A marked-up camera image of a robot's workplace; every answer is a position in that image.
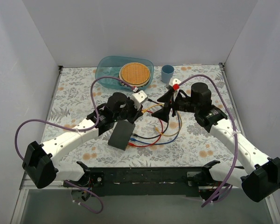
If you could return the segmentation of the black network switch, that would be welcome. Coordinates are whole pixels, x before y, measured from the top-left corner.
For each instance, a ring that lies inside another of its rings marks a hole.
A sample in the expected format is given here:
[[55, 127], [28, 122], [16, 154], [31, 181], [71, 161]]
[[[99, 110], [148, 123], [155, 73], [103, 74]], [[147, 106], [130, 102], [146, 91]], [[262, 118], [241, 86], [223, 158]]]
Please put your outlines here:
[[110, 136], [108, 145], [125, 151], [134, 129], [135, 124], [125, 120], [118, 121]]

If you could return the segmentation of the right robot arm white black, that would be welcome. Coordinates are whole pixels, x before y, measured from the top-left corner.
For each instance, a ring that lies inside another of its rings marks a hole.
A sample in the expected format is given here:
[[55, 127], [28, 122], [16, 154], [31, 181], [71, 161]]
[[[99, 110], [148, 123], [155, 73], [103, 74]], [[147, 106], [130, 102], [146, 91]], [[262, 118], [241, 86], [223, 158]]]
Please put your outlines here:
[[270, 158], [233, 127], [227, 115], [212, 104], [207, 84], [193, 84], [190, 96], [180, 89], [179, 80], [167, 84], [167, 89], [158, 99], [158, 102], [164, 103], [163, 108], [152, 116], [168, 122], [169, 114], [175, 116], [176, 112], [192, 112], [196, 122], [220, 140], [243, 166], [242, 170], [235, 168], [228, 175], [228, 168], [218, 161], [212, 161], [203, 166], [202, 172], [193, 178], [194, 181], [212, 185], [228, 176], [227, 183], [241, 188], [254, 202], [280, 189], [280, 158]]

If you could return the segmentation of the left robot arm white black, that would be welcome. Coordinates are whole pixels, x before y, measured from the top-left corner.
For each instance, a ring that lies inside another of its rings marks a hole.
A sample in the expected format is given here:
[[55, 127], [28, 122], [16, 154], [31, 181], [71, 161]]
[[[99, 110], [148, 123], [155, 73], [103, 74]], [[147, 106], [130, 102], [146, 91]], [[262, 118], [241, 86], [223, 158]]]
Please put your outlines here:
[[41, 144], [36, 141], [27, 147], [22, 167], [39, 189], [53, 181], [73, 181], [84, 187], [90, 181], [90, 170], [78, 161], [69, 165], [60, 160], [85, 142], [94, 139], [114, 127], [121, 120], [131, 124], [142, 116], [143, 103], [147, 100], [144, 91], [127, 97], [116, 92], [105, 104], [83, 119], [73, 131], [65, 132]]

